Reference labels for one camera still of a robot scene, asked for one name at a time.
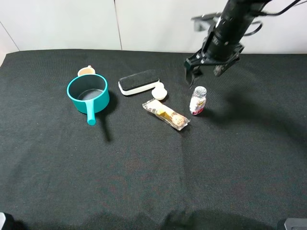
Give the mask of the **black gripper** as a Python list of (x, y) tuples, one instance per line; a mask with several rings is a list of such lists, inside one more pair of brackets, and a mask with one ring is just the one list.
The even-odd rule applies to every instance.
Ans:
[(202, 49), (198, 50), (184, 62), (186, 82), (188, 86), (192, 87), (197, 79), (203, 76), (200, 66), (215, 66), (214, 75), (220, 77), (225, 71), (240, 60), (240, 54), (243, 49), (244, 46), (242, 44), (236, 45), (229, 57), (226, 58), (213, 57), (213, 55), (210, 55), (208, 52), (204, 53)]

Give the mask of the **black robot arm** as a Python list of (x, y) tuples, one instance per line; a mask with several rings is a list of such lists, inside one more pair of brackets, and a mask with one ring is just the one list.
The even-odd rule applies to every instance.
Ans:
[(213, 73), (219, 77), (240, 60), (244, 49), (240, 40), (262, 28), (262, 22), (259, 22), (255, 31), (246, 33), (254, 23), (256, 13), (268, 3), (268, 0), (229, 0), (222, 12), (191, 18), (195, 31), (207, 30), (208, 33), (202, 47), (184, 62), (189, 86), (202, 75), (201, 66), (215, 66)]

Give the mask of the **grey robot base left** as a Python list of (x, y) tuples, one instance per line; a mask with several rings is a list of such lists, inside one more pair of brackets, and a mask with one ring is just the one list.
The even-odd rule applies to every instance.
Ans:
[(0, 230), (13, 230), (14, 218), (7, 213), (0, 213)]

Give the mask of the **grey robot base right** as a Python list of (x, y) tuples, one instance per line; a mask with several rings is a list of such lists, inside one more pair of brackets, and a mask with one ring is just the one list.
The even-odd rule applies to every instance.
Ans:
[(282, 219), (277, 224), (277, 230), (306, 230), (307, 218)]

